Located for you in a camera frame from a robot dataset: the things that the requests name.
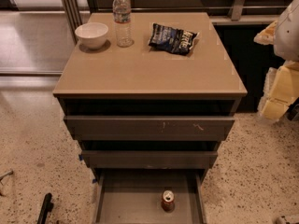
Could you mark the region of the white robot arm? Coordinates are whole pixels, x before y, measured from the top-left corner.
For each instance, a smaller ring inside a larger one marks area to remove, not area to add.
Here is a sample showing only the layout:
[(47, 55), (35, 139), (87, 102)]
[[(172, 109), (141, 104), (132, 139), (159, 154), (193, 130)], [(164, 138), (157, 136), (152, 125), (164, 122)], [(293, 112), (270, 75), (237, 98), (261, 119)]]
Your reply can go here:
[(299, 0), (292, 0), (254, 42), (272, 45), (275, 55), (284, 60), (280, 68), (268, 71), (258, 105), (261, 117), (278, 121), (299, 98)]

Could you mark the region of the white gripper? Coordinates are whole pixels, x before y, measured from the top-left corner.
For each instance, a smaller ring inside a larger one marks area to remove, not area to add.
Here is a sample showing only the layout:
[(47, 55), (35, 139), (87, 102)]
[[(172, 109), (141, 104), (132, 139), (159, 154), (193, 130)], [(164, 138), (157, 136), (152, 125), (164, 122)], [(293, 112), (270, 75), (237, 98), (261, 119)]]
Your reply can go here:
[[(271, 22), (253, 41), (273, 45), (278, 22)], [(270, 67), (263, 85), (258, 114), (264, 119), (278, 121), (299, 97), (299, 62), (286, 61), (279, 69)]]

